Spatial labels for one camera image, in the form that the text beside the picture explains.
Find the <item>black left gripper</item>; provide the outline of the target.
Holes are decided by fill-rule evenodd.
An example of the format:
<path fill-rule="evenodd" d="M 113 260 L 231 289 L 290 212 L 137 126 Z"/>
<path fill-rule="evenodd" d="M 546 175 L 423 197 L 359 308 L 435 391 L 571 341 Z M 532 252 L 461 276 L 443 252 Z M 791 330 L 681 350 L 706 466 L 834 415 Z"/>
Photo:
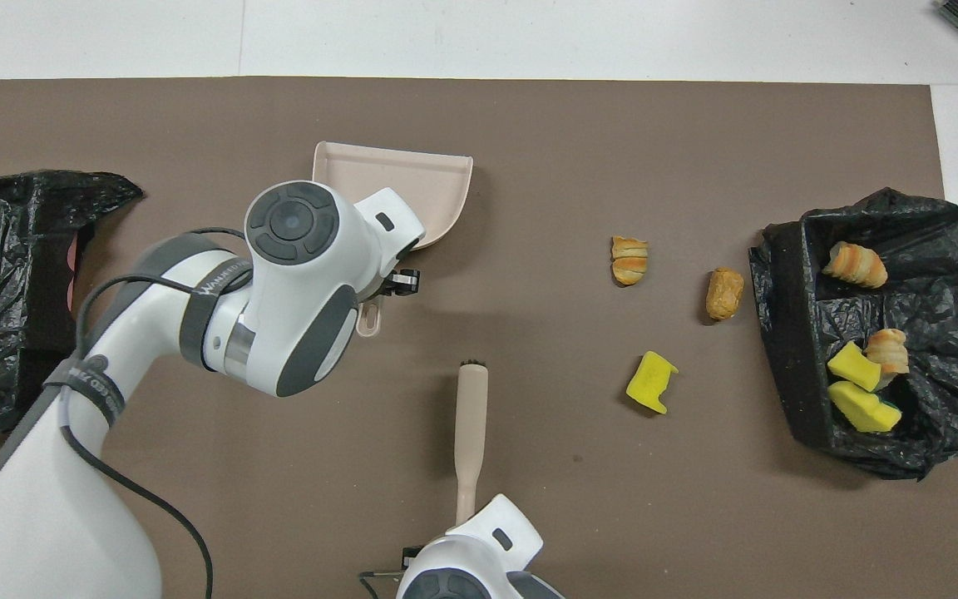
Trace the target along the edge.
<path fill-rule="evenodd" d="M 384 296 L 415 295 L 421 287 L 421 272 L 415 269 L 392 270 L 387 278 L 381 281 L 376 294 L 382 299 Z"/>

